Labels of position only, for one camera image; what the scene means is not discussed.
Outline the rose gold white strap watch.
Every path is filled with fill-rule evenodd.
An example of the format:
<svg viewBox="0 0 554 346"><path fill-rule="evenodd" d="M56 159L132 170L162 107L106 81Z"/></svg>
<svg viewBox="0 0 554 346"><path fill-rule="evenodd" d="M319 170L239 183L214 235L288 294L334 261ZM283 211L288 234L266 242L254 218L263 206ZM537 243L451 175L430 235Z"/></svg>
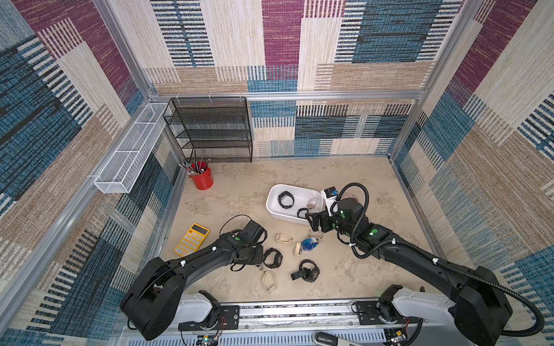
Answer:
<svg viewBox="0 0 554 346"><path fill-rule="evenodd" d="M310 198L307 202L306 208L308 210L315 209L317 207L318 200L319 200L318 197Z"/></svg>

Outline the small black round watch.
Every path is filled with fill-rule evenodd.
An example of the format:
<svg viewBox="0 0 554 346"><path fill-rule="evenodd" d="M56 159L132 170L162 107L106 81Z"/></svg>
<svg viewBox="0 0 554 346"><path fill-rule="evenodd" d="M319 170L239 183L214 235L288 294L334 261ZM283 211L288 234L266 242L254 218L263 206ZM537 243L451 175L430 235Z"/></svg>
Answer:
<svg viewBox="0 0 554 346"><path fill-rule="evenodd" d="M297 211L297 217L299 219L304 219L304 220L307 220L308 219L308 216L307 214L310 212L310 210L308 208L300 208L298 211Z"/></svg>

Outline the black chunky digital watch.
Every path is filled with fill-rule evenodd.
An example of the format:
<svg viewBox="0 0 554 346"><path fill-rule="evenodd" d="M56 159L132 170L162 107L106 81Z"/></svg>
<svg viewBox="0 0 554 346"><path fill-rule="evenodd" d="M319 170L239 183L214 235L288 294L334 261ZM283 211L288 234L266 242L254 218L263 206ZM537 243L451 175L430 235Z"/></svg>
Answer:
<svg viewBox="0 0 554 346"><path fill-rule="evenodd" d="M263 265L268 269L280 268L282 261L283 255L278 249L270 248L263 254Z"/></svg>

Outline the black watch with strap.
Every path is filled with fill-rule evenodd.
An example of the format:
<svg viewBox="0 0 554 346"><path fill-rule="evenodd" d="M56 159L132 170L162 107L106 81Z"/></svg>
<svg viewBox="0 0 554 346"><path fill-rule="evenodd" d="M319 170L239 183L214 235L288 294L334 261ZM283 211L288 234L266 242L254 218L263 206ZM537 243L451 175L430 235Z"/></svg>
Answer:
<svg viewBox="0 0 554 346"><path fill-rule="evenodd" d="M310 259L301 261L299 269L291 274L293 281L302 279L305 282L314 283L320 275L320 268Z"/></svg>

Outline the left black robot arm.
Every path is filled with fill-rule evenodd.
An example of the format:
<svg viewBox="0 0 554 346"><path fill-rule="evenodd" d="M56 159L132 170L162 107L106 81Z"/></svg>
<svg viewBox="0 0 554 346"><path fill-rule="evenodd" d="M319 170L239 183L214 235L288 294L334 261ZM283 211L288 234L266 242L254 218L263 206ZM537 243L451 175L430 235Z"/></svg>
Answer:
<svg viewBox="0 0 554 346"><path fill-rule="evenodd" d="M120 309L145 340L154 340L172 324L190 285L228 265L261 264L267 238L268 232L250 220L243 229L223 233L191 255L169 261L151 259L126 292Z"/></svg>

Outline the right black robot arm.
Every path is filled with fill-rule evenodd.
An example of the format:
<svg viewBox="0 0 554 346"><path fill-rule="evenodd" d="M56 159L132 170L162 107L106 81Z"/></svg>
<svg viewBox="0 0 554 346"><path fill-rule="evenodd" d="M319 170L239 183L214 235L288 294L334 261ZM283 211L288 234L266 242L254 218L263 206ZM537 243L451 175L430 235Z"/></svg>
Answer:
<svg viewBox="0 0 554 346"><path fill-rule="evenodd" d="M476 345L494 345L501 336L530 337L545 327L543 313L528 298L504 287L487 268L470 269L451 263L406 241L394 231L369 222L362 204L352 198L340 200L334 213L303 212L315 231L335 230L349 236L349 246L355 256L373 256L395 264L426 281L443 293L453 304L444 313L458 331ZM508 298L525 305L535 316L532 327L507 330L513 314Z"/></svg>

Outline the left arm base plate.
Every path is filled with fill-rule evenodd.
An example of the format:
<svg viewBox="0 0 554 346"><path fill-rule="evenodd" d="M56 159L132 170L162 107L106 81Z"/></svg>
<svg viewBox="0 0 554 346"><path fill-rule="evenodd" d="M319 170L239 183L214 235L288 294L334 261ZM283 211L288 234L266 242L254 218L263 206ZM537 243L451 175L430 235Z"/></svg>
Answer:
<svg viewBox="0 0 554 346"><path fill-rule="evenodd" d="M237 330L239 325L240 307L228 305L213 308L205 320L201 322L187 321L178 325L180 332L216 331L219 329Z"/></svg>

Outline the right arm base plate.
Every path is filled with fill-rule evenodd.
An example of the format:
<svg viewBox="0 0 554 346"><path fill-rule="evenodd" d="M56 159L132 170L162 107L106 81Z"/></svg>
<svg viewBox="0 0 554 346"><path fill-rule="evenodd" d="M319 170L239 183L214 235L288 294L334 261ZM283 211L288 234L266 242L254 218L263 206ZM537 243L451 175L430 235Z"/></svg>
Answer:
<svg viewBox="0 0 554 346"><path fill-rule="evenodd" d="M383 312L379 307L379 302L355 301L351 304L351 311L358 317L359 324L366 325L393 325L401 326L417 324L420 321L418 317L401 317L394 309L391 312Z"/></svg>

